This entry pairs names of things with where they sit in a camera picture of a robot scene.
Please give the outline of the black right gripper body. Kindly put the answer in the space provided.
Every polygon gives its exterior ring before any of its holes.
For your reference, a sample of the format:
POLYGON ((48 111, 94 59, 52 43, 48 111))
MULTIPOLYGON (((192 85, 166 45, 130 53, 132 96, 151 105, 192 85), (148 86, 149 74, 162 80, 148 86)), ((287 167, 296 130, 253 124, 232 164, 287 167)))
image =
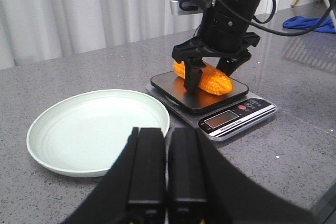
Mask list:
POLYGON ((172 57, 181 62, 188 58, 217 57, 238 63, 250 58, 248 48, 256 47, 260 36, 247 32, 243 21, 208 8, 197 35, 173 48, 172 57))

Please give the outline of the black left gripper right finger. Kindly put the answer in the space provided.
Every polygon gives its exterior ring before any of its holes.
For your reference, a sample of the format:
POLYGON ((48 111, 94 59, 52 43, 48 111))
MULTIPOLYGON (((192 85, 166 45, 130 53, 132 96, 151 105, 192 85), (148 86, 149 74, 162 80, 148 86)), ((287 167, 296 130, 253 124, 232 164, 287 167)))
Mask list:
POLYGON ((316 222, 311 212, 246 177, 200 130, 174 130, 168 171, 169 223, 316 222))

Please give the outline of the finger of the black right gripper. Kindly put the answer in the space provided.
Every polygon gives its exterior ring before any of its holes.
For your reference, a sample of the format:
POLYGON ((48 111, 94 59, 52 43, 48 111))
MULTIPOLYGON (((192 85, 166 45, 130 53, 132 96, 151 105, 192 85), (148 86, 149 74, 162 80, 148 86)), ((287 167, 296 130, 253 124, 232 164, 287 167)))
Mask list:
POLYGON ((202 57, 189 57, 184 60, 185 78, 184 88, 188 93, 194 93, 202 77, 202 68, 206 65, 202 57))
POLYGON ((250 60, 250 58, 251 53, 248 50, 244 50, 236 56, 220 58, 216 68, 230 77, 242 64, 250 60))

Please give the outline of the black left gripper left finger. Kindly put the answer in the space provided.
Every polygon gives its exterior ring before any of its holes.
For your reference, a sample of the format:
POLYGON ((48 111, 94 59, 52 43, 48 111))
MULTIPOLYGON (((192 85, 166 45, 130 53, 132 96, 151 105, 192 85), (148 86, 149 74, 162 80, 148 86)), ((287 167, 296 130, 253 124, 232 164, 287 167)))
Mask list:
POLYGON ((158 128, 135 127, 102 180, 64 223, 164 223, 166 149, 158 128))

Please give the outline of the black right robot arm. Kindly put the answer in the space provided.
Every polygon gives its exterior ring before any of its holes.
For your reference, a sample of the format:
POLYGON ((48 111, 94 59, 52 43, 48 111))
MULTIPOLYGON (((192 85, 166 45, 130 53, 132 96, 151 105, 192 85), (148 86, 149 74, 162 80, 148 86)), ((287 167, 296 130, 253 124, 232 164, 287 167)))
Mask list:
POLYGON ((219 57, 217 68, 230 76, 251 58, 249 46, 260 37, 247 32, 261 0, 178 0, 183 11, 202 9, 197 35, 173 48, 173 59, 185 64, 184 87, 193 93, 204 74, 204 57, 219 57))

